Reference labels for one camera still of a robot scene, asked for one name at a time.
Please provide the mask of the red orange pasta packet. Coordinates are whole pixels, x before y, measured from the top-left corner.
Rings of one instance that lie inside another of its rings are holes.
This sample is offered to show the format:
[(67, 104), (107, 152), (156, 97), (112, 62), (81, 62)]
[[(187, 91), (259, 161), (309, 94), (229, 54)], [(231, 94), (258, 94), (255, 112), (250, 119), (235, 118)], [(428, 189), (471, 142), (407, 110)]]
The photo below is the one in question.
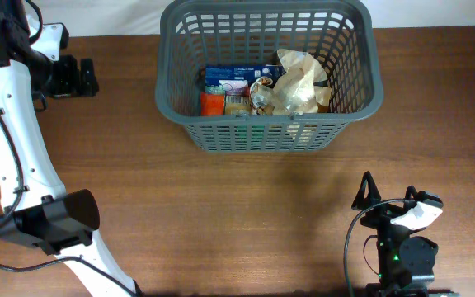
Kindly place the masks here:
[(252, 113), (249, 97), (239, 95), (200, 95), (201, 116), (249, 116)]

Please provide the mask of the beige brown food bag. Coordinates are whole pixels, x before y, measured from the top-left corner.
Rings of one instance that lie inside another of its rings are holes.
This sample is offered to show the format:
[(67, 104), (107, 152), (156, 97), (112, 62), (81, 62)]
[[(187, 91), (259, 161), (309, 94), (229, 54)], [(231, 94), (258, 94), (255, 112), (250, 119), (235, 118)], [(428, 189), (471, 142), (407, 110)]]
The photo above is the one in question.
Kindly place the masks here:
[(270, 86), (266, 86), (263, 78), (259, 78), (250, 88), (250, 102), (253, 115), (258, 116), (285, 116), (296, 114), (329, 113), (329, 101), (332, 89), (325, 86), (325, 81), (314, 85), (315, 97), (297, 106), (294, 111), (284, 107)]

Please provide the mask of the blue cardboard box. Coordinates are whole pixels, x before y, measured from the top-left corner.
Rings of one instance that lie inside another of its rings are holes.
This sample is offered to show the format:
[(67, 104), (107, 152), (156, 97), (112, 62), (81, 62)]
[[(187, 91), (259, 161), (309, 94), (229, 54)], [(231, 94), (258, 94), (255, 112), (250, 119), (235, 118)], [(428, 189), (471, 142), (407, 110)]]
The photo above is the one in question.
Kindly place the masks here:
[(279, 65), (207, 66), (205, 93), (248, 96), (257, 80), (273, 87), (283, 74), (285, 69)]

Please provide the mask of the grey plastic basket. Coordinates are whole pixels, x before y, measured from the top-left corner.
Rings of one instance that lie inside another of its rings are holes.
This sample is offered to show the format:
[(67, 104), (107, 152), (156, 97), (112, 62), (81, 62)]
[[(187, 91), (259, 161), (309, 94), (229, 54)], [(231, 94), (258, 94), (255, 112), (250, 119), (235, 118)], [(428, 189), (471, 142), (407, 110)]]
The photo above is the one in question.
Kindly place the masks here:
[[(317, 151), (383, 103), (371, 16), (359, 1), (175, 1), (162, 13), (160, 38), (156, 105), (207, 152)], [(278, 49), (322, 65), (329, 113), (200, 115), (207, 66), (273, 64)], [(264, 125), (263, 140), (237, 142), (241, 125)]]

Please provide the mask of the green lid jar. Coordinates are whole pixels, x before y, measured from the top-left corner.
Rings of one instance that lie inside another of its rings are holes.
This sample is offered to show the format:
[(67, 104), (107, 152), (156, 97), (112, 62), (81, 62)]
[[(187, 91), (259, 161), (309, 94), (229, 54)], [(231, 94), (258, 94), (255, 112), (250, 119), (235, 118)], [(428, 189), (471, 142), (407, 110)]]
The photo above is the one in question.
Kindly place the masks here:
[(251, 142), (259, 143), (264, 138), (265, 126), (253, 125), (253, 126), (235, 126), (234, 133), (235, 139), (239, 143)]

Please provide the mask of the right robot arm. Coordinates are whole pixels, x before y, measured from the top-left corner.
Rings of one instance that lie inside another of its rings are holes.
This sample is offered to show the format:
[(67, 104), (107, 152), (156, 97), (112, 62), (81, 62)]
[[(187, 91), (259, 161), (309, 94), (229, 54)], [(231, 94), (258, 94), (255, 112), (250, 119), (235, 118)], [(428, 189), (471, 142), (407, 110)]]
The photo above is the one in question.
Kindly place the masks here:
[(346, 232), (343, 249), (343, 269), (349, 295), (355, 295), (348, 272), (350, 237), (356, 223), (373, 229), (369, 236), (376, 240), (379, 281), (364, 288), (366, 296), (450, 297), (452, 290), (431, 290), (435, 280), (434, 266), (439, 246), (428, 238), (418, 236), (443, 213), (444, 203), (435, 194), (406, 189), (401, 199), (384, 200), (370, 172), (362, 176), (360, 188), (351, 209), (358, 214)]

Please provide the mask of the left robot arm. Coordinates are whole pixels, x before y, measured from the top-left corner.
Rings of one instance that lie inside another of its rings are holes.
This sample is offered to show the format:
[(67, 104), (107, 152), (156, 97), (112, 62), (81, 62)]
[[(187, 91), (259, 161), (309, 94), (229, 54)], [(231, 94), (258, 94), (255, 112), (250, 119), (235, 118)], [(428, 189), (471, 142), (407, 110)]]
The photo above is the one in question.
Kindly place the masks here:
[(49, 158), (37, 114), (48, 97), (98, 92), (90, 59), (63, 50), (69, 33), (46, 23), (33, 2), (0, 0), (0, 239), (63, 263), (94, 296), (138, 296), (105, 245), (93, 194), (67, 192)]

